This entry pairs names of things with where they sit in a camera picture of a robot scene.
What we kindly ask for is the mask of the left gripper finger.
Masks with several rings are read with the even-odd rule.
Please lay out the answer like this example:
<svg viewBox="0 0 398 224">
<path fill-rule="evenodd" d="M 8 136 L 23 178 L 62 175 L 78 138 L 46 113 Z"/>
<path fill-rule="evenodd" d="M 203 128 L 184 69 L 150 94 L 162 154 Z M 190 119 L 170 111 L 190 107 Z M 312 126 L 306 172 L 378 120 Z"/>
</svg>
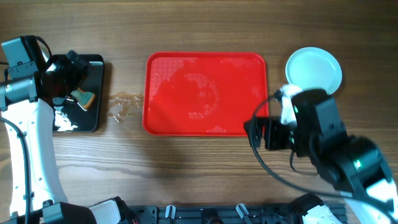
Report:
<svg viewBox="0 0 398 224">
<path fill-rule="evenodd" d="M 89 61 L 85 60 L 81 55 L 76 53 L 74 50 L 70 50 L 66 54 L 68 59 L 68 74 L 74 81 L 83 81 L 90 68 Z"/>
<path fill-rule="evenodd" d="M 54 98 L 53 99 L 53 105 L 54 106 L 67 106 L 67 105 L 73 105 L 76 103 L 76 99 L 71 98 L 69 96 L 65 97 L 65 98 Z"/>
</svg>

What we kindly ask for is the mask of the green yellow sponge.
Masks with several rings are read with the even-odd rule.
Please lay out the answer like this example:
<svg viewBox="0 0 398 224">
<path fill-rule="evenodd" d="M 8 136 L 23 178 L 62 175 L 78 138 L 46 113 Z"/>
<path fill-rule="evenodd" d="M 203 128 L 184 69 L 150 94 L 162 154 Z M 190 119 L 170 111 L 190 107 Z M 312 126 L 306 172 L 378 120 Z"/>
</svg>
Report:
<svg viewBox="0 0 398 224">
<path fill-rule="evenodd" d="M 85 111 L 91 107 L 96 98 L 96 95 L 94 93 L 85 91 L 81 88 L 73 90 L 71 92 L 71 96 L 77 100 L 78 105 Z"/>
</svg>

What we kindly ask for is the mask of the light blue plate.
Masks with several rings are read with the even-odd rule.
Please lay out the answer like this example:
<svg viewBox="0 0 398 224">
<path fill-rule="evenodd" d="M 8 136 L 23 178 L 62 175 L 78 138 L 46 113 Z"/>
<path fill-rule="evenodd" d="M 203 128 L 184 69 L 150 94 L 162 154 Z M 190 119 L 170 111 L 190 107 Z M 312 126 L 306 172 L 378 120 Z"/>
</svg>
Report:
<svg viewBox="0 0 398 224">
<path fill-rule="evenodd" d="M 285 76 L 290 84 L 303 90 L 322 88 L 329 95 L 335 93 L 343 81 L 343 71 L 337 59 L 318 47 L 296 50 L 287 60 Z"/>
</svg>

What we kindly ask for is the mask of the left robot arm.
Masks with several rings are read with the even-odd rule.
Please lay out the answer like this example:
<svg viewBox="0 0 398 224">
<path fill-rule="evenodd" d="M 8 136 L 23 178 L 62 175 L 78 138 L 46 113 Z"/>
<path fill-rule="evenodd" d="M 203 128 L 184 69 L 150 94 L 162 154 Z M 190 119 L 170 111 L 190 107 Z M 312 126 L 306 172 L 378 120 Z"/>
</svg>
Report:
<svg viewBox="0 0 398 224">
<path fill-rule="evenodd" d="M 80 92 L 97 64 L 74 51 L 41 70 L 33 61 L 1 83 L 1 121 L 11 148 L 13 186 L 10 223 L 137 223 L 119 197 L 89 207 L 68 203 L 53 148 L 54 98 Z"/>
</svg>

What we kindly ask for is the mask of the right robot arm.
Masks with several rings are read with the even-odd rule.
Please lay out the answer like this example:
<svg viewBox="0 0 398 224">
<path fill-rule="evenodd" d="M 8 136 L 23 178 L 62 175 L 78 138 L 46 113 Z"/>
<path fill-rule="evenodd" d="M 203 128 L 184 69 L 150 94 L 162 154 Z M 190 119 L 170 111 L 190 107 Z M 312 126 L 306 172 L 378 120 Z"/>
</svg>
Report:
<svg viewBox="0 0 398 224">
<path fill-rule="evenodd" d="M 305 90 L 291 100 L 295 124 L 254 113 L 244 123 L 249 145 L 262 168 L 279 182 L 302 192 L 356 202 L 360 221 L 397 223 L 397 192 L 392 172 L 380 148 L 368 138 L 349 136 L 335 99 L 325 90 Z M 291 148 L 308 157 L 317 174 L 336 194 L 306 189 L 269 168 L 258 152 L 261 142 L 269 151 Z"/>
</svg>

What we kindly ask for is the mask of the black water basin tray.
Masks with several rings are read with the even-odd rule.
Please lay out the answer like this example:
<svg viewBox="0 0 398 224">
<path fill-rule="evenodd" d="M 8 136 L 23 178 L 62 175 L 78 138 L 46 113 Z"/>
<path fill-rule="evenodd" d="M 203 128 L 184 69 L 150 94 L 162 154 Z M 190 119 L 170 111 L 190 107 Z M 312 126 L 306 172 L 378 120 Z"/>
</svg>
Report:
<svg viewBox="0 0 398 224">
<path fill-rule="evenodd" d="M 103 58 L 98 54 L 83 54 L 82 57 L 91 65 L 80 88 L 94 93 L 96 98 L 86 111 L 77 101 L 73 105 L 54 106 L 54 132 L 94 132 L 98 129 L 104 77 Z"/>
</svg>

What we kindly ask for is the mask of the red plastic tray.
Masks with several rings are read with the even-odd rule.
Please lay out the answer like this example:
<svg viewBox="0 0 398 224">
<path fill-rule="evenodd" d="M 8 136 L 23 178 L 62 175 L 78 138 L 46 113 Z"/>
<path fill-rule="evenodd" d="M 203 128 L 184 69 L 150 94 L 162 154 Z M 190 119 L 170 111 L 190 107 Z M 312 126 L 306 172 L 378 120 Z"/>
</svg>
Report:
<svg viewBox="0 0 398 224">
<path fill-rule="evenodd" d="M 243 137 L 268 96 L 254 52 L 156 52 L 147 59 L 142 126 L 156 136 Z"/>
</svg>

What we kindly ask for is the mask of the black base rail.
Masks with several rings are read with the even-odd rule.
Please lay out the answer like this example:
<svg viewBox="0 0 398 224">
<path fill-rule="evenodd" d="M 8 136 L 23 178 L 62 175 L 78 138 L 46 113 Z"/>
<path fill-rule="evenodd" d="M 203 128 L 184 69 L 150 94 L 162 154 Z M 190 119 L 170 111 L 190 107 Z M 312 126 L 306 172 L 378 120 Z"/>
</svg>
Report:
<svg viewBox="0 0 398 224">
<path fill-rule="evenodd" d="M 287 203 L 248 205 L 249 219 L 253 224 L 287 223 Z M 218 217 L 223 223 L 244 223 L 235 206 L 177 207 L 173 218 L 166 217 L 166 208 L 155 205 L 131 206 L 139 223 L 151 224 L 206 224 L 210 217 Z"/>
</svg>

